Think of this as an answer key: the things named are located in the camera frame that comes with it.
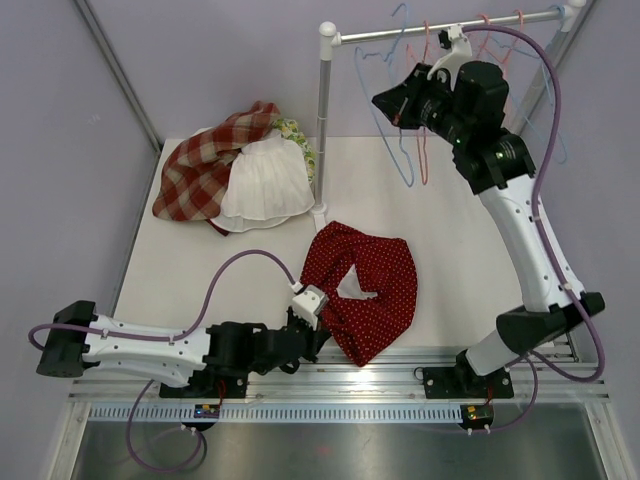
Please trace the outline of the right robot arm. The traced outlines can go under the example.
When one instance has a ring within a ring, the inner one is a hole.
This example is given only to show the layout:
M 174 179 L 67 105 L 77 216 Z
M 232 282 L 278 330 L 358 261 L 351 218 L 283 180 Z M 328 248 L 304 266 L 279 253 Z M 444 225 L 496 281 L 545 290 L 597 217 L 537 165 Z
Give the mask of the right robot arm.
M 448 397 L 497 394 L 506 366 L 601 313 L 601 293 L 588 292 L 562 254 L 550 255 L 553 233 L 535 196 L 536 167 L 524 140 L 503 127 L 509 85 L 502 70 L 470 61 L 452 76 L 417 64 L 408 77 L 373 96 L 373 105 L 403 130 L 424 127 L 452 147 L 456 170 L 493 219 L 516 271 L 522 304 L 496 318 L 496 328 L 460 352 L 454 366 L 425 370 L 426 387 L 444 379 Z

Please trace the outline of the dark red plaid skirt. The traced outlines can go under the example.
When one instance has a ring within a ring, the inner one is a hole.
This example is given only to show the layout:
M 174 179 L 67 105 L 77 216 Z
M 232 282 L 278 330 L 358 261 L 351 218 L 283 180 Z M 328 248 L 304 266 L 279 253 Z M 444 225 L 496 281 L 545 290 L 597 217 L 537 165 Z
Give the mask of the dark red plaid skirt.
M 220 235 L 227 237 L 228 235 L 230 235 L 231 232 L 229 232 L 226 229 L 223 229 L 219 226 L 217 226 L 212 220 L 207 220 L 207 223 Z

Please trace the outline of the beige red plaid skirt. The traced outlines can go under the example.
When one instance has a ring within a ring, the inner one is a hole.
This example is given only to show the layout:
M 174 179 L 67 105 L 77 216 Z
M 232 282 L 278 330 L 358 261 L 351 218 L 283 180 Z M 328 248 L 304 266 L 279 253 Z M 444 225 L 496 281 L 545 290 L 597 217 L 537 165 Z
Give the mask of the beige red plaid skirt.
M 270 133 L 280 117 L 276 104 L 257 101 L 249 110 L 182 141 L 162 167 L 153 215 L 175 222 L 219 216 L 232 162 L 243 147 Z

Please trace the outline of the white pleated skirt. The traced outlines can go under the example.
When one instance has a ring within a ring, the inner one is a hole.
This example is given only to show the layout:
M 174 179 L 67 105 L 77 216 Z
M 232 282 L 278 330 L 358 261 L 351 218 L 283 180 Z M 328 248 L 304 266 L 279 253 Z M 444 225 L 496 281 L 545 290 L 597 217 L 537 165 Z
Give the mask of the white pleated skirt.
M 232 162 L 221 212 L 212 221 L 231 233 L 268 229 L 308 212 L 314 202 L 301 149 L 272 128 Z

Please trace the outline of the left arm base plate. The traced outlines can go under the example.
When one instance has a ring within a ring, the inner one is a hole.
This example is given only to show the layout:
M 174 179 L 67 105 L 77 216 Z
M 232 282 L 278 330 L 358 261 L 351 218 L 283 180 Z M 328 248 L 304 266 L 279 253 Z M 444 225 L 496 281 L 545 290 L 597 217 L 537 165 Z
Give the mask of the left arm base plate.
M 209 371 L 197 371 L 186 387 L 173 388 L 162 384 L 159 397 L 163 399 L 244 399 L 248 376 L 219 375 Z

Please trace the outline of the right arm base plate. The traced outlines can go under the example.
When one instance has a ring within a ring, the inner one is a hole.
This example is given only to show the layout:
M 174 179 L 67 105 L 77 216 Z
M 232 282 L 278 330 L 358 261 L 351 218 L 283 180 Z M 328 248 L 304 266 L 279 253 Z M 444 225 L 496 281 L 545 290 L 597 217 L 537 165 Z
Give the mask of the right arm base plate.
M 487 376 L 460 373 L 456 367 L 426 367 L 421 373 L 425 395 L 430 400 L 514 397 L 511 377 L 504 369 Z

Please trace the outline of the lemon print skirt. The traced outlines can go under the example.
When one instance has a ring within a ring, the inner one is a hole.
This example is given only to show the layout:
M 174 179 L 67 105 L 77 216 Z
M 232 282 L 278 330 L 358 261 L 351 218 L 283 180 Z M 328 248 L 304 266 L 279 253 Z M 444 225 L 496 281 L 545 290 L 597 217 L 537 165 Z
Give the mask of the lemon print skirt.
M 310 185 L 313 184 L 316 172 L 317 153 L 313 145 L 303 133 L 299 123 L 290 118 L 279 118 L 272 123 L 272 128 L 281 133 L 285 140 L 293 141 L 301 149 Z

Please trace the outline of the pink wire hanger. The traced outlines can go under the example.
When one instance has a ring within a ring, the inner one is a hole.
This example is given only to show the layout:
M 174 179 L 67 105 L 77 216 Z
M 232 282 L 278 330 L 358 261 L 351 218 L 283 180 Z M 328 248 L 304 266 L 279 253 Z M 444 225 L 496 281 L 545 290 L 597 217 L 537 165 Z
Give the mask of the pink wire hanger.
M 523 31 L 523 27 L 524 27 L 524 14 L 520 9 L 516 9 L 514 11 L 514 13 L 518 16 L 518 19 L 519 19 L 518 31 L 522 32 Z M 505 56 L 500 61 L 500 64 L 503 67 L 504 71 L 508 70 L 511 54 L 515 50 L 518 42 L 519 42 L 519 38 L 518 37 L 514 37 L 513 40 L 510 42 L 508 48 L 507 48 Z

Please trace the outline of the blue hanger with plaid skirt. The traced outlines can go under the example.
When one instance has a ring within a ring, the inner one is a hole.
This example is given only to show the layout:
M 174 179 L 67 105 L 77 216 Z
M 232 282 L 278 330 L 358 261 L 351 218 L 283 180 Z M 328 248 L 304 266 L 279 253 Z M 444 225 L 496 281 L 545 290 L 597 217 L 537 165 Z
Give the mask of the blue hanger with plaid skirt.
M 400 11 L 403 11 L 404 18 L 401 23 L 400 32 L 393 35 L 392 46 L 387 51 L 365 51 L 362 47 L 357 46 L 354 50 L 353 63 L 361 87 L 361 91 L 364 94 L 365 98 L 369 101 L 369 110 L 371 113 L 371 117 L 375 122 L 376 128 L 378 130 L 378 133 L 380 134 L 383 144 L 403 183 L 407 188 L 411 188 L 415 184 L 416 175 L 411 156 L 404 147 L 403 134 L 401 129 L 401 108 L 406 105 L 406 101 L 402 97 L 402 94 L 406 92 L 406 88 L 403 82 L 401 82 L 400 84 L 393 84 L 393 81 L 396 79 L 394 70 L 395 53 L 397 50 L 397 46 L 408 27 L 409 7 L 404 2 L 399 3 L 391 14 L 391 17 L 395 18 Z M 389 89 L 376 95 L 372 95 L 369 93 L 366 81 L 364 80 L 364 76 L 361 70 L 361 63 L 373 58 L 379 59 L 385 65 L 390 84 Z M 405 168 L 400 165 L 399 157 L 396 155 L 395 150 L 391 148 L 391 144 L 387 139 L 385 130 L 381 126 L 380 119 L 382 117 L 384 117 L 391 126 L 399 130 L 397 150 L 405 158 Z

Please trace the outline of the red polka dot skirt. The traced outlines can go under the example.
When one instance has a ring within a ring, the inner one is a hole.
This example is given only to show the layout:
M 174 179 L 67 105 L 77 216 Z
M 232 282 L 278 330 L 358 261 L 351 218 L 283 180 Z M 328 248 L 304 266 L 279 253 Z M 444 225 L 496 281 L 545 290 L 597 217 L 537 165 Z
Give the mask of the red polka dot skirt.
M 322 324 L 359 367 L 413 322 L 417 269 L 402 238 L 369 235 L 332 221 L 312 240 L 300 281 L 326 294 Z

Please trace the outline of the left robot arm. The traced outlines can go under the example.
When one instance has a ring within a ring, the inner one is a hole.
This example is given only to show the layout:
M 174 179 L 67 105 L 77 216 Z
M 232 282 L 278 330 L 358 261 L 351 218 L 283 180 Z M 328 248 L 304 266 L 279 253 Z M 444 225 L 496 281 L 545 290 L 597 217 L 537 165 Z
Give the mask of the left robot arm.
M 123 373 L 160 383 L 169 398 L 214 395 L 221 387 L 246 382 L 251 373 L 279 369 L 293 374 L 301 361 L 317 361 L 330 337 L 293 309 L 279 329 L 223 322 L 187 333 L 98 315 L 94 303 L 85 300 L 60 310 L 41 329 L 47 338 L 38 374 L 79 378 L 89 369 Z

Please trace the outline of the blue wire hanger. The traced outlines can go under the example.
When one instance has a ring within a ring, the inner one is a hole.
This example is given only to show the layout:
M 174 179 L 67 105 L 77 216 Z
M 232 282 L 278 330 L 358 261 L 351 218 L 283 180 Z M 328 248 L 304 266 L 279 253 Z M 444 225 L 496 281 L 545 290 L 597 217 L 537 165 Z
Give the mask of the blue wire hanger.
M 558 26 L 544 50 L 556 70 L 559 70 L 570 46 L 574 24 L 580 17 L 581 6 L 569 6 L 566 1 L 554 1 L 551 11 L 558 16 Z M 535 153 L 543 154 L 551 131 L 555 98 L 551 74 L 533 50 L 529 55 L 537 59 L 533 78 L 518 103 L 515 126 L 531 141 Z

